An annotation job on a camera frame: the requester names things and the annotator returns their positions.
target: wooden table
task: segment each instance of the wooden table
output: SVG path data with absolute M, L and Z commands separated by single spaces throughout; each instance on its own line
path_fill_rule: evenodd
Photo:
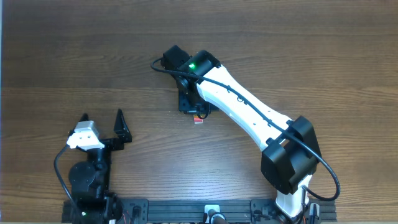
M 4 1 L 1 218 L 58 222 L 53 159 L 82 113 L 133 143 L 113 154 L 122 197 L 274 198 L 252 139 L 224 113 L 194 125 L 151 61 L 206 49 L 265 104 L 315 126 L 341 181 L 340 221 L 398 220 L 398 3 L 394 1 Z M 69 168 L 85 160 L 68 151 Z M 311 189 L 335 186 L 318 166 Z

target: wooden surface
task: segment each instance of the wooden surface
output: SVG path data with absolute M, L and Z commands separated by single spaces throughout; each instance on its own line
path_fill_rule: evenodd
M 53 159 L 82 113 L 104 135 L 123 109 L 133 143 L 111 189 L 148 199 L 271 198 L 252 139 L 222 112 L 202 125 L 151 61 L 206 49 L 265 104 L 315 126 L 341 181 L 339 221 L 398 220 L 395 1 L 4 1 L 2 221 L 58 222 Z M 68 151 L 64 179 L 84 160 Z M 311 189 L 335 189 L 319 166 Z

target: white connector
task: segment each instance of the white connector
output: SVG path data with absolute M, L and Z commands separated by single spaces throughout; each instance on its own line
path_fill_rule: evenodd
M 99 134 L 95 128 L 94 121 L 81 121 L 77 123 L 74 131 L 75 133 L 73 133 L 67 141 L 71 149 L 75 149 L 78 146 L 86 151 L 105 147 L 98 139 Z

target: wood grain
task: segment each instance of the wood grain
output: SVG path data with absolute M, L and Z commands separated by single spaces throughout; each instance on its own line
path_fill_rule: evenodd
M 1 221 L 58 222 L 52 162 L 82 113 L 104 136 L 123 109 L 133 143 L 113 154 L 123 197 L 272 198 L 255 143 L 222 112 L 202 125 L 149 64 L 206 49 L 265 104 L 315 126 L 341 181 L 339 221 L 398 220 L 395 1 L 4 1 Z M 68 151 L 62 175 L 85 159 Z M 311 188 L 331 195 L 319 167 Z

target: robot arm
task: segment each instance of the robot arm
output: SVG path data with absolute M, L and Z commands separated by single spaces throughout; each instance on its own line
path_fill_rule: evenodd
M 175 45 L 163 54 L 161 64 L 169 71 L 194 74 L 230 86 L 273 123 L 302 140 L 320 155 L 313 126 L 307 119 L 301 116 L 292 121 L 265 105 L 244 89 L 207 51 L 202 50 L 191 57 Z M 278 129 L 269 125 L 231 91 L 206 80 L 180 76 L 178 73 L 170 74 L 176 80 L 179 89 L 180 111 L 188 114 L 203 114 L 206 111 L 206 115 L 215 109 L 224 111 L 259 146 L 262 153 L 261 171 L 278 190 L 277 206 L 291 220 L 301 214 L 302 204 L 308 203 L 307 194 L 303 194 L 302 186 L 308 186 L 312 174 L 316 171 L 317 159 L 296 142 L 286 140 Z

